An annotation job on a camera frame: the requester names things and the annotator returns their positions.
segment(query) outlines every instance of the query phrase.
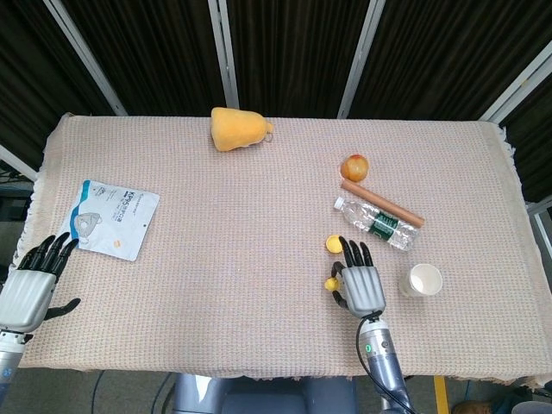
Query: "face mask package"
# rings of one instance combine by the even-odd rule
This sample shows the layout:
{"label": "face mask package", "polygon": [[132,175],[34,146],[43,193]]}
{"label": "face mask package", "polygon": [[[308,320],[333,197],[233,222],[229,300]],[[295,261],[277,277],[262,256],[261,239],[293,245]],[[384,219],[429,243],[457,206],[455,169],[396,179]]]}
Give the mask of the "face mask package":
{"label": "face mask package", "polygon": [[135,261],[159,202],[152,192],[87,179],[60,233],[71,233],[77,247]]}

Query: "green label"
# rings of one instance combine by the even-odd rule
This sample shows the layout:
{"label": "green label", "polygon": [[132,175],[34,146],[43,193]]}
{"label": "green label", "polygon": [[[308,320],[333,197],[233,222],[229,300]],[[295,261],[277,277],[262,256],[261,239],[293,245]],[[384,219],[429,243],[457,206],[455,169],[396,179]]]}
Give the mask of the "green label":
{"label": "green label", "polygon": [[395,217],[388,216],[386,213],[380,212],[373,221],[372,227],[368,230],[370,233],[378,235],[386,242],[395,232],[398,220]]}

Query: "cable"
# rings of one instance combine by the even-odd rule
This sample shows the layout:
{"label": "cable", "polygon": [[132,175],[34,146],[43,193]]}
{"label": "cable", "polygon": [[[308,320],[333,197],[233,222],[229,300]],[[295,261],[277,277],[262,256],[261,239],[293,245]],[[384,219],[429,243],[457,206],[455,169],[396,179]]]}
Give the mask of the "cable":
{"label": "cable", "polygon": [[464,401],[467,401],[467,394],[469,393],[469,386],[470,386],[471,383],[472,383],[471,380],[468,380],[468,381],[467,381],[466,393],[464,394]]}
{"label": "cable", "polygon": [[157,390],[157,393],[155,394],[154,402],[152,403],[152,410],[150,411],[151,414],[155,414],[155,403],[157,403],[157,399],[159,398],[161,391],[163,391],[163,387],[165,386],[166,382],[169,380],[171,375],[173,375],[173,373],[168,373],[165,379],[163,380],[163,382],[161,382],[159,390]]}
{"label": "cable", "polygon": [[368,374],[368,377],[370,377],[370,379],[372,380],[372,382],[378,387],[380,388],[385,394],[387,394],[387,396],[389,396],[389,398],[391,398],[394,402],[396,402],[398,405],[400,405],[401,407],[403,407],[403,409],[406,410],[406,412],[408,412],[409,414],[417,414],[412,408],[410,408],[408,405],[406,405],[405,403],[403,403],[402,401],[400,401],[397,397],[395,397],[387,388],[385,388],[383,386],[383,384],[381,384],[379,381],[377,381],[374,376],[372,375],[372,373],[370,372],[370,370],[368,369],[366,363],[364,362],[364,360],[362,359],[362,354],[361,354],[361,347],[359,345],[359,342],[360,342],[360,339],[361,339],[361,329],[362,329],[362,325],[364,325],[364,323],[368,320],[367,317],[363,317],[362,320],[361,320],[361,323],[359,323],[359,327],[356,329],[356,342],[355,342],[355,345],[356,345],[356,354],[358,355],[359,357],[359,361],[361,362],[361,365],[362,367],[364,368],[364,370],[366,371],[366,373]]}
{"label": "cable", "polygon": [[174,394],[174,388],[176,387],[176,383],[172,384],[171,389],[167,393],[165,397],[165,401],[163,401],[163,406],[161,407],[161,414],[166,414],[166,410],[169,408],[169,402],[171,401],[171,397]]}
{"label": "cable", "polygon": [[99,385],[100,379],[104,376],[104,374],[105,374],[105,370],[103,370],[103,371],[97,376],[96,384],[94,385],[94,391],[92,392],[91,414],[94,414],[94,401],[96,400],[97,386]]}
{"label": "cable", "polygon": [[30,183],[30,182],[31,181],[29,181],[28,179],[6,179],[5,181],[0,181],[0,184]]}

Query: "metal pole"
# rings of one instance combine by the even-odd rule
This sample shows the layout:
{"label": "metal pole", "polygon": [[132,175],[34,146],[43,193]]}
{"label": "metal pole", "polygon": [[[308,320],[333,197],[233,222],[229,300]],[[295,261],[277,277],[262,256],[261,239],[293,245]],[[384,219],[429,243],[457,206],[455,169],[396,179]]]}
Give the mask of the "metal pole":
{"label": "metal pole", "polygon": [[376,35],[376,30],[378,28],[378,24],[380,23],[381,14],[385,5],[386,0],[371,0],[368,5],[359,42],[356,45],[356,51],[354,52],[353,64],[351,65],[351,70],[348,73],[347,84],[345,85],[345,90],[343,91],[342,103],[339,106],[339,111],[337,112],[337,119],[344,119],[348,117],[348,112],[351,109],[356,88],[358,88],[359,82],[361,81],[364,66],[366,65],[368,54],[370,53],[370,47],[372,47],[373,38]]}
{"label": "metal pole", "polygon": [[551,73],[552,41],[522,70],[480,120],[501,123]]}
{"label": "metal pole", "polygon": [[226,0],[209,0],[210,22],[215,37],[216,55],[221,71],[226,106],[240,109],[238,87],[235,80],[234,53],[230,37],[230,24]]}
{"label": "metal pole", "polygon": [[104,75],[102,68],[97,63],[96,58],[92,54],[92,51],[85,42],[85,39],[80,34],[73,22],[72,18],[67,13],[61,0],[43,0],[44,4],[52,14],[55,21],[60,26],[61,31],[71,43],[73,49],[85,65],[86,69],[96,82],[97,87],[105,96],[105,99],[110,104],[113,112],[119,116],[128,115],[127,111],[122,106],[119,97],[117,96],[109,80]]}
{"label": "metal pole", "polygon": [[38,172],[28,166],[2,145],[0,145],[0,160],[3,160],[6,164],[16,169],[19,173],[23,174],[28,179],[36,181],[36,174]]}

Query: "white paper cup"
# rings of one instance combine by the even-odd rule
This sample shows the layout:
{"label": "white paper cup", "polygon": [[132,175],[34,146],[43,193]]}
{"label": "white paper cup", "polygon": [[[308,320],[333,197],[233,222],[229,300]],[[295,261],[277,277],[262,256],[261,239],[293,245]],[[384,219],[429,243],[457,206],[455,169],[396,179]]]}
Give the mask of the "white paper cup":
{"label": "white paper cup", "polygon": [[409,298],[433,296],[442,288],[442,275],[435,266],[420,263],[400,279],[398,288]]}

